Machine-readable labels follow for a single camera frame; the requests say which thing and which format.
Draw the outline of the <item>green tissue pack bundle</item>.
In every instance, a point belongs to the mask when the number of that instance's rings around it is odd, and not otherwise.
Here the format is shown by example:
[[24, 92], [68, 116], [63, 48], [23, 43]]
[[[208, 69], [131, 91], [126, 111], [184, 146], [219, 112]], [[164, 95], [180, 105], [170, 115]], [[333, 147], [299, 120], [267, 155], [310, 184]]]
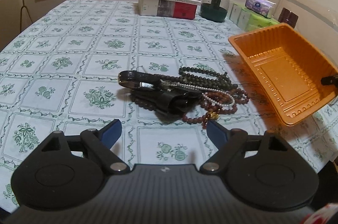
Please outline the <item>green tissue pack bundle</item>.
[[230, 2], [227, 17], [245, 32], [279, 24], [277, 20], [266, 18], [233, 1]]

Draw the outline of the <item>plastic wrapped headboard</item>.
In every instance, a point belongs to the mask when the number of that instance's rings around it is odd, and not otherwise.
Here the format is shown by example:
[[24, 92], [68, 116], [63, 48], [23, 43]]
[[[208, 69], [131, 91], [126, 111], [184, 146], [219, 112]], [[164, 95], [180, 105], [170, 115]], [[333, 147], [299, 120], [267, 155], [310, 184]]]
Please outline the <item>plastic wrapped headboard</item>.
[[295, 30], [336, 63], [337, 11], [313, 0], [279, 0], [274, 13], [276, 19], [283, 8], [298, 16]]

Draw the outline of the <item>black hair clip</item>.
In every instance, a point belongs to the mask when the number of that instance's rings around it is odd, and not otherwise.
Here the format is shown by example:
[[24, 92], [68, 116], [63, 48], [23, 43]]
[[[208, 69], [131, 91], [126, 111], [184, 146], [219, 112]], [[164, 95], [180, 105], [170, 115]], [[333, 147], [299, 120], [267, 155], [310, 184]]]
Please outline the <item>black hair clip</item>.
[[144, 109], [166, 117], [182, 117], [202, 99], [202, 93], [184, 88], [171, 91], [135, 89], [131, 91], [131, 98]]

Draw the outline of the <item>purple tissue pack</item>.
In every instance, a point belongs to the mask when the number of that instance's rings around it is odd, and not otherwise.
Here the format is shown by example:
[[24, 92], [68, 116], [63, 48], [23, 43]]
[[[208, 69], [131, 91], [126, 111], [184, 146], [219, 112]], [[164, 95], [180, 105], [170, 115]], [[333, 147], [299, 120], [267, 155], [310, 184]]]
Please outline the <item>purple tissue pack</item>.
[[271, 18], [276, 4], [268, 0], [246, 0], [245, 7], [262, 15], [266, 18]]

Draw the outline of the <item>green floral tablecloth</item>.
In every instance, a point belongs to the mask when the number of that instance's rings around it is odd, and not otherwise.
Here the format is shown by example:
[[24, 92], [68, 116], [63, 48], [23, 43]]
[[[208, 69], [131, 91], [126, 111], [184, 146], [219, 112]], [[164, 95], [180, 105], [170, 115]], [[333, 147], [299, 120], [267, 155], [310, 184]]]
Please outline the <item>green floral tablecloth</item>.
[[113, 152], [128, 165], [200, 166], [216, 152], [201, 125], [161, 120], [134, 104], [117, 82], [123, 70], [177, 76], [182, 66], [228, 74], [250, 100], [220, 124], [250, 134], [271, 129], [316, 170], [337, 156], [337, 103], [294, 127], [279, 122], [228, 38], [240, 29], [140, 16], [128, 1], [68, 0], [19, 34], [1, 52], [1, 207], [14, 211], [10, 186], [18, 165], [52, 131], [77, 135], [113, 119], [123, 125]]

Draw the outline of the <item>white and red box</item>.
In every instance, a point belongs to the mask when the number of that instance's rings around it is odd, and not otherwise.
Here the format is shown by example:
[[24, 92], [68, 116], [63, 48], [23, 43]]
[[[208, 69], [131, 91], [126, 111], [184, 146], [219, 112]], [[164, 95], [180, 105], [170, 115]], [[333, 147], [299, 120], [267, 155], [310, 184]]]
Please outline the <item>white and red box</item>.
[[194, 19], [199, 0], [139, 0], [139, 14], [179, 19]]

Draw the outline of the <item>orange plastic tray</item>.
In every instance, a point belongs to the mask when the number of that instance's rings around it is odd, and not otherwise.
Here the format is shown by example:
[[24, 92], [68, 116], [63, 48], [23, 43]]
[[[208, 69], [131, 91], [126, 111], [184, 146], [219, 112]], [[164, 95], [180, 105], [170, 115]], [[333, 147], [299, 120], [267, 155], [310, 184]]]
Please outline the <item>orange plastic tray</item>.
[[337, 75], [337, 67], [288, 24], [234, 35], [229, 42], [283, 124], [294, 126], [337, 97], [337, 87], [321, 84]]

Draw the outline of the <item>dark brown round canister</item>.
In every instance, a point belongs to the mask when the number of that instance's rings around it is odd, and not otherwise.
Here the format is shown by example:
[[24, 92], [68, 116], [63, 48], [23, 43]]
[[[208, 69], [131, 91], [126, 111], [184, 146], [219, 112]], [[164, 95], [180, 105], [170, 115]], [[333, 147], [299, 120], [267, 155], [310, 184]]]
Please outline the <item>dark brown round canister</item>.
[[284, 7], [278, 17], [278, 21], [280, 23], [286, 23], [292, 28], [295, 28], [298, 21], [298, 15]]

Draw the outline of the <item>green glass humidifier jar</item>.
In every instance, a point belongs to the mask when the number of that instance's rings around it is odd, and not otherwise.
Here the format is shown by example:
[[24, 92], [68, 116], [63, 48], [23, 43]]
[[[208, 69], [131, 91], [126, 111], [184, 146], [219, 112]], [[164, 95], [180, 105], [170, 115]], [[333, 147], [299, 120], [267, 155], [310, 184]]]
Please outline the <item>green glass humidifier jar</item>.
[[202, 0], [200, 6], [201, 17], [222, 23], [228, 14], [230, 0]]

